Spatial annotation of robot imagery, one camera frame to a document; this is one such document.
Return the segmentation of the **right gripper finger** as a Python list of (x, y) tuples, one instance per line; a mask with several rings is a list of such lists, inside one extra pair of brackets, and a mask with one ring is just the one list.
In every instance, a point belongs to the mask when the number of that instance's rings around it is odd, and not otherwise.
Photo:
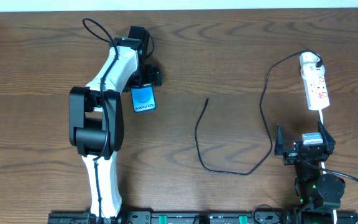
[(323, 123), (319, 120), (318, 121), (318, 132), (321, 134), (323, 139), (323, 144), (326, 148), (328, 154), (332, 154), (335, 147), (335, 140), (334, 138), (328, 133), (326, 128), (324, 127)]
[(274, 153), (276, 156), (282, 156), (285, 152), (285, 145), (283, 140), (283, 129), (281, 125), (277, 127), (277, 139), (275, 142)]

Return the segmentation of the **blue Galaxy smartphone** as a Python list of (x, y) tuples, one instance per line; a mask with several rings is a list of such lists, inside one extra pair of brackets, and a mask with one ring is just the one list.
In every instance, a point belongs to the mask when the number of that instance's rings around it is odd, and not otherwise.
[(154, 90), (150, 87), (133, 88), (131, 90), (132, 104), (135, 113), (156, 109)]

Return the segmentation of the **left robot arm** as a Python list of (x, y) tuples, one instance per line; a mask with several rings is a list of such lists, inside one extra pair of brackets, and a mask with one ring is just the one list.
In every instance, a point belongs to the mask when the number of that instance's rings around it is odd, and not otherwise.
[(136, 113), (154, 110), (154, 88), (162, 85), (158, 67), (145, 61), (153, 42), (149, 31), (131, 26), (127, 37), (110, 37), (109, 56), (99, 73), (69, 94), (69, 140), (88, 171), (90, 213), (96, 221), (116, 219), (122, 197), (117, 184), (116, 157), (124, 140), (121, 95), (129, 91)]

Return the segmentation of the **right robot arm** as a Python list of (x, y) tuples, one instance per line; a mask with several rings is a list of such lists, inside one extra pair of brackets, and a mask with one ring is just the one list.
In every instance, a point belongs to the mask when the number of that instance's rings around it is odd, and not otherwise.
[(322, 122), (318, 122), (318, 132), (302, 135), (291, 148), (285, 146), (283, 129), (278, 126), (275, 155), (283, 157), (283, 164), (295, 167), (294, 188), (301, 202), (299, 206), (284, 212), (284, 223), (323, 223), (329, 215), (341, 206), (345, 181), (319, 166), (333, 153), (335, 140)]

